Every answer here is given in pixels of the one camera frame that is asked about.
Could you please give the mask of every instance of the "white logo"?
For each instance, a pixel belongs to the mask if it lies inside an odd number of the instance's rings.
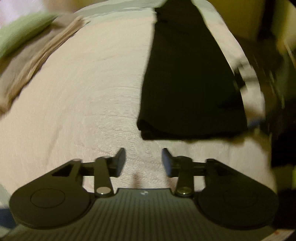
[[[148,194],[149,194],[149,192],[147,192],[147,191],[144,191],[144,192],[141,192],[141,194],[142,194],[142,195],[148,195]]]

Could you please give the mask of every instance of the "circular cover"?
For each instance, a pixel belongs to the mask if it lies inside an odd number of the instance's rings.
[[[278,199],[272,190],[250,183],[210,185],[196,200],[209,219],[235,229],[265,226],[278,208]]]
[[[84,214],[89,204],[88,192],[64,177],[29,183],[16,190],[9,202],[16,221],[32,228],[65,225]]]

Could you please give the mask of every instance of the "yellow wall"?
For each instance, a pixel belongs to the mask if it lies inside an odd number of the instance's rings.
[[[276,1],[272,32],[281,53],[286,51],[284,43],[290,49],[296,47],[296,8],[288,0]]]
[[[256,40],[265,0],[208,0],[234,35]]]

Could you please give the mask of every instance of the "wrinkled white fabric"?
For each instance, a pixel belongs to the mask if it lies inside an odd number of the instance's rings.
[[[0,120],[0,183],[14,192],[20,186],[73,159],[93,161],[127,153],[114,188],[174,187],[165,175],[161,149],[196,162],[215,158],[274,189],[269,170],[266,137],[241,136],[234,140],[143,141],[137,129],[140,92],[153,37],[154,13],[145,17],[94,21],[56,50],[21,92],[11,111]],[[208,19],[211,31],[230,65],[244,56],[229,30]],[[245,103],[260,100],[258,88]],[[195,178],[195,188],[203,188]],[[84,186],[93,190],[93,179]]]

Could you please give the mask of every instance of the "brown cloth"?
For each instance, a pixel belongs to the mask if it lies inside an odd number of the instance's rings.
[[[12,101],[46,59],[84,25],[83,16],[60,15],[43,32],[0,59],[0,114],[11,108]]]

